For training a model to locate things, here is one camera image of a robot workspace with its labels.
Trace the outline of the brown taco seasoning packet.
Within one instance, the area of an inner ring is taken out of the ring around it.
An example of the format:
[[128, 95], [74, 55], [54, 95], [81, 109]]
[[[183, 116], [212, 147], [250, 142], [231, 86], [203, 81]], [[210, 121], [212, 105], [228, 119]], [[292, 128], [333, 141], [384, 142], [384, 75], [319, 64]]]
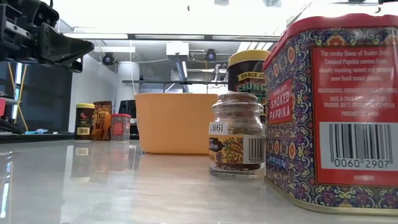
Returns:
[[110, 101], [94, 102], [92, 138], [97, 141], [109, 141], [112, 122], [112, 103]]

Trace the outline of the long ceiling light fixture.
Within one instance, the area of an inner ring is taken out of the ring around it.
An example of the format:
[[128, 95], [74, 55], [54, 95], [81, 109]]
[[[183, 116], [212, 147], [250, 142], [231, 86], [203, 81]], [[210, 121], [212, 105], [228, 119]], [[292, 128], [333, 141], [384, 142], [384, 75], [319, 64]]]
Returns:
[[278, 42], [279, 35], [213, 35], [213, 34], [118, 34], [65, 32], [67, 37], [86, 40], [187, 40], [227, 42]]

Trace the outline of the grey overhead shelf beam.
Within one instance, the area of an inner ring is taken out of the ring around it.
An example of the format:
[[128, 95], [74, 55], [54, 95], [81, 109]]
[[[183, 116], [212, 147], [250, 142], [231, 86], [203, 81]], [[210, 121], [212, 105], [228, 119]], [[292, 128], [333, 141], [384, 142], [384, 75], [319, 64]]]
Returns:
[[157, 81], [157, 80], [122, 80], [122, 83], [129, 84], [179, 84], [179, 85], [227, 85], [228, 82], [206, 82], [206, 81], [191, 81], [191, 80], [172, 80], [172, 81]]

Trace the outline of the yellow plastic bin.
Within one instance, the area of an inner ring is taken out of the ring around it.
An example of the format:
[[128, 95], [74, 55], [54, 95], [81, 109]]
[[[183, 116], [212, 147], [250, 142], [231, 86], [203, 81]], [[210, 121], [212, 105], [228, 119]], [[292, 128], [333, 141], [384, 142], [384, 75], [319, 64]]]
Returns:
[[208, 154], [209, 93], [140, 93], [135, 96], [139, 142], [146, 153]]

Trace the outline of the yellow stand legs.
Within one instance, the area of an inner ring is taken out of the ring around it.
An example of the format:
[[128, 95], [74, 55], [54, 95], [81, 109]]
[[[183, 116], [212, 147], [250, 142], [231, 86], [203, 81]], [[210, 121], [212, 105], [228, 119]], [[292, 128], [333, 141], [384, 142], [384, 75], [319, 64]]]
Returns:
[[14, 105], [12, 108], [12, 119], [14, 120], [14, 124], [16, 124], [17, 119], [20, 118], [22, 124], [24, 125], [25, 131], [28, 131], [29, 129], [21, 108], [25, 76], [27, 74], [27, 66], [23, 65], [22, 63], [16, 63], [14, 69], [12, 69], [11, 64], [8, 63], [8, 69], [12, 82], [12, 87], [14, 90], [14, 100], [16, 100], [16, 105]]

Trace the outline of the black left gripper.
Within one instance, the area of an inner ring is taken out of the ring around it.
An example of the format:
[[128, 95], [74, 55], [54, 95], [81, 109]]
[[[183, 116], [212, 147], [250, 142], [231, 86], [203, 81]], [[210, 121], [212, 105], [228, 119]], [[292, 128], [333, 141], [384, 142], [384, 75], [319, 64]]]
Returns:
[[0, 62], [50, 62], [82, 72], [83, 57], [94, 45], [57, 32], [58, 20], [53, 0], [0, 0]]

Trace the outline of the black background monitor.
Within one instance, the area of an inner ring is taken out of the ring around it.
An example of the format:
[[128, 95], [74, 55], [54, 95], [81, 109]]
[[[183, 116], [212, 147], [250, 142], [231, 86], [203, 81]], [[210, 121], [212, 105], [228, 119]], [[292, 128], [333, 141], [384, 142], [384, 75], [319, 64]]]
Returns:
[[136, 101], [122, 100], [119, 105], [119, 113], [128, 114], [131, 118], [136, 118]]

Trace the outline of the white ceiling box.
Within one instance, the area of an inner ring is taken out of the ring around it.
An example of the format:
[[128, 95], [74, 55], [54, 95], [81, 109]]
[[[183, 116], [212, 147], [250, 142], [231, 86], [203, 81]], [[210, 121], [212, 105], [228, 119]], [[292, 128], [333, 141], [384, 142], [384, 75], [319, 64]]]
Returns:
[[168, 42], [166, 43], [166, 55], [188, 55], [189, 43], [185, 42]]

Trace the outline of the dark partition panel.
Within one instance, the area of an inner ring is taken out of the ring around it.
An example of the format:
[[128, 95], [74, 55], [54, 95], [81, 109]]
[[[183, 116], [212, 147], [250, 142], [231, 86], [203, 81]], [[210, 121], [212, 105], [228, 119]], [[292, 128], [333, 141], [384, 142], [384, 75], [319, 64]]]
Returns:
[[21, 109], [29, 131], [67, 131], [73, 73], [60, 66], [27, 67]]

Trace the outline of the white cylindrical column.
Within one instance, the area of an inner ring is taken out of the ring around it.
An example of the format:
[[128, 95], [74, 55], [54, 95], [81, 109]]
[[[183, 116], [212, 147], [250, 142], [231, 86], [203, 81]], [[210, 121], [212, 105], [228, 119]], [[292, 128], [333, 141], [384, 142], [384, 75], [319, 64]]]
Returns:
[[117, 68], [118, 82], [116, 102], [133, 100], [139, 92], [140, 66], [136, 62], [119, 62]]

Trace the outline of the red-lid smoked paprika tin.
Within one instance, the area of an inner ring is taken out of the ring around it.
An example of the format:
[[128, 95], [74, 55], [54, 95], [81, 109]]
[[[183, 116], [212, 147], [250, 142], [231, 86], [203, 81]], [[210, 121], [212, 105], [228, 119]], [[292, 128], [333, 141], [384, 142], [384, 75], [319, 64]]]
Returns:
[[111, 122], [111, 140], [130, 140], [131, 116], [129, 114], [113, 114]]
[[266, 181], [298, 207], [398, 217], [398, 16], [299, 20], [263, 70]]

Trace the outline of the black aluminium table frame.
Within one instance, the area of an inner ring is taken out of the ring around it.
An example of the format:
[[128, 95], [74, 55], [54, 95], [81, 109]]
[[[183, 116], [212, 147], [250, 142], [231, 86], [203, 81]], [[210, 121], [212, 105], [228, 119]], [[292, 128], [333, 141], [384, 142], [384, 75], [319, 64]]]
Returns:
[[64, 141], [74, 140], [75, 135], [68, 134], [2, 134], [0, 133], [0, 144], [42, 142], [42, 141]]

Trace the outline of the yellow-lid spice jar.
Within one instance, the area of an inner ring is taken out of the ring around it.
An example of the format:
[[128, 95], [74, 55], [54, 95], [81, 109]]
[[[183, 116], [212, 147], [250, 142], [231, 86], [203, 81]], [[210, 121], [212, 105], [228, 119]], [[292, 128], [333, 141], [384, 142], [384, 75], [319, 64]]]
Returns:
[[78, 103], [75, 116], [75, 140], [92, 140], [93, 115], [95, 106], [92, 103]]
[[268, 77], [262, 66], [270, 52], [266, 50], [243, 50], [230, 56], [228, 60], [228, 90], [250, 93], [257, 97], [263, 106], [260, 120], [266, 123], [268, 109]]

